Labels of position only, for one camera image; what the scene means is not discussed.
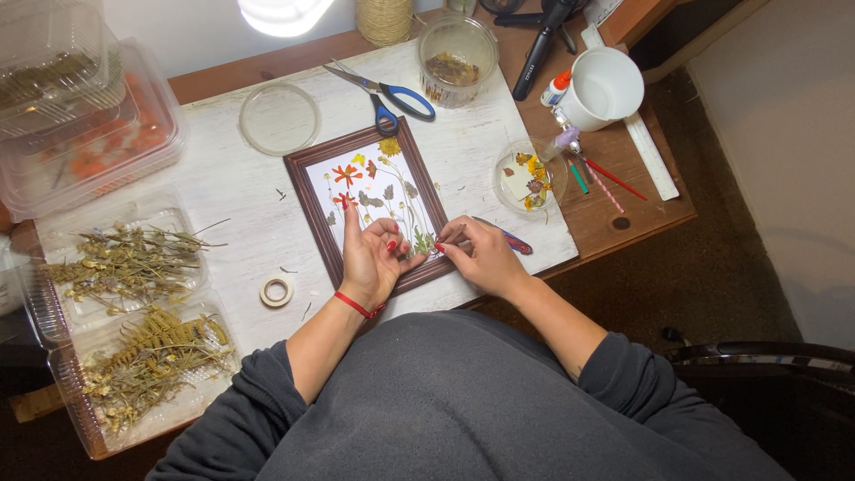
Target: jute twine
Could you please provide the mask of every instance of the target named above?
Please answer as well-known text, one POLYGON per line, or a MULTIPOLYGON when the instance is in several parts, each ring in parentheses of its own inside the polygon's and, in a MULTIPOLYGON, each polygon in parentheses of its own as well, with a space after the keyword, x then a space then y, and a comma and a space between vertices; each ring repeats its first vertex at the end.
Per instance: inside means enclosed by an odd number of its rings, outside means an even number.
POLYGON ((357 29, 375 47, 410 39, 413 0, 357 0, 357 29))

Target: brown carpet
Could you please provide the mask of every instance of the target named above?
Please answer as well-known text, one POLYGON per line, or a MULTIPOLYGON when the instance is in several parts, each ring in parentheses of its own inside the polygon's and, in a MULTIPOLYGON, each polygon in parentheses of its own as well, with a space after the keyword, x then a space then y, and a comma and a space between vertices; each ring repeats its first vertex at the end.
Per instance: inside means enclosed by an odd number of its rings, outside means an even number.
MULTIPOLYGON (((676 327, 693 342, 800 341, 787 301, 736 187, 721 147, 685 72, 654 86, 653 102, 699 218, 584 264, 550 285, 606 329, 655 351, 676 327)), ((532 332, 507 304, 478 308, 532 332)), ((141 479, 177 432, 102 461, 91 461, 67 413, 18 425, 0 407, 4 479, 94 481, 141 479)))

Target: woman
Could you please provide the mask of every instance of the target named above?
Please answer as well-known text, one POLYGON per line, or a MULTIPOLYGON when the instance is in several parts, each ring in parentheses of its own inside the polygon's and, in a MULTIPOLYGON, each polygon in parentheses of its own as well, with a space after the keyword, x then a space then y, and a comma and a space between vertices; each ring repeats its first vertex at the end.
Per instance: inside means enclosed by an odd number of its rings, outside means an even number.
POLYGON ((790 479, 668 362, 526 273, 498 229, 464 216, 440 236, 460 223, 469 243, 437 249, 546 346, 466 311, 406 314, 354 341, 425 258, 398 262, 410 246, 394 221, 360 231, 345 206, 340 294, 244 358, 147 479, 790 479))

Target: pink striped straw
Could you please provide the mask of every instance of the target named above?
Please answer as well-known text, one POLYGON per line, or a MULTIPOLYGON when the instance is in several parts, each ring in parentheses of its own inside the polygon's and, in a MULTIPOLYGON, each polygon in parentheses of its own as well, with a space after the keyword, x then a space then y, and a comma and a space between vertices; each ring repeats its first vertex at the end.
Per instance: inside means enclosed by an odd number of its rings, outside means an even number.
POLYGON ((591 173, 591 177, 593 177, 593 179, 594 179, 595 181, 597 181, 597 183, 599 184, 599 186, 603 188, 603 192, 605 192, 605 194, 609 196, 609 199, 611 199, 611 203, 612 203, 612 204, 614 204, 614 205, 615 205, 615 207, 617 207, 617 211, 618 211, 618 212, 620 212, 620 213, 623 213, 623 208, 621 207, 621 205, 620 205, 620 204, 618 204, 618 203, 617 203, 617 200, 615 200, 615 198, 614 198, 614 197, 612 197, 611 192, 609 192, 609 189, 607 189, 607 188, 603 185, 603 182, 599 179, 599 177, 597 177, 597 173, 596 173, 596 172, 594 172, 594 171, 593 171, 593 169, 591 169, 591 166, 590 166, 590 165, 588 165, 588 164, 587 164, 587 162, 585 162, 584 164, 585 164, 585 168, 586 168, 586 169, 588 169, 588 172, 590 172, 590 173, 591 173))

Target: black tripod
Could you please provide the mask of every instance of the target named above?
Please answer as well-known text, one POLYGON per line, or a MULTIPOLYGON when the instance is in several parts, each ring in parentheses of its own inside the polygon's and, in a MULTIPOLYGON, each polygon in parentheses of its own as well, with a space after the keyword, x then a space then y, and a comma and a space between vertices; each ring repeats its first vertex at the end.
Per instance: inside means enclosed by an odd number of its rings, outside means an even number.
POLYGON ((516 101, 525 100, 528 97, 528 91, 532 88, 534 77, 540 71, 543 61, 546 59, 546 54, 549 52, 549 44, 552 42, 552 37, 558 32, 564 43, 567 44, 567 51, 571 54, 576 54, 576 45, 570 35, 564 30, 563 24, 570 20, 576 12, 580 11, 589 0, 540 0, 540 7, 543 9, 542 14, 519 14, 519 15, 499 15, 493 21, 493 25, 498 27, 511 27, 518 25, 541 25, 540 32, 534 38, 531 50, 528 51, 528 57, 525 65, 522 67, 520 77, 516 79, 514 90, 511 91, 511 96, 516 101))

